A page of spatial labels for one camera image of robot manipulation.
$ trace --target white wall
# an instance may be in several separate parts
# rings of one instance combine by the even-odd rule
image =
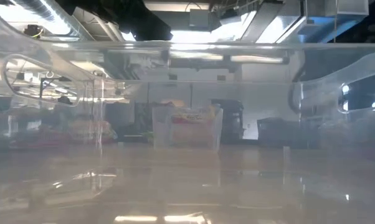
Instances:
[[[165,99],[182,100],[190,106],[192,84],[192,106],[205,106],[210,99],[240,100],[244,106],[245,138],[257,139],[257,120],[280,117],[298,120],[298,115],[288,107],[288,89],[294,74],[303,63],[303,55],[294,54],[289,65],[245,64],[241,74],[229,73],[226,69],[200,70],[189,68],[159,69],[140,75],[150,83],[149,101],[161,102]],[[178,75],[178,82],[168,82],[168,73]],[[226,82],[216,82],[217,75],[225,75]],[[232,82],[241,77],[241,82]],[[148,85],[140,86],[134,99],[147,102]]]

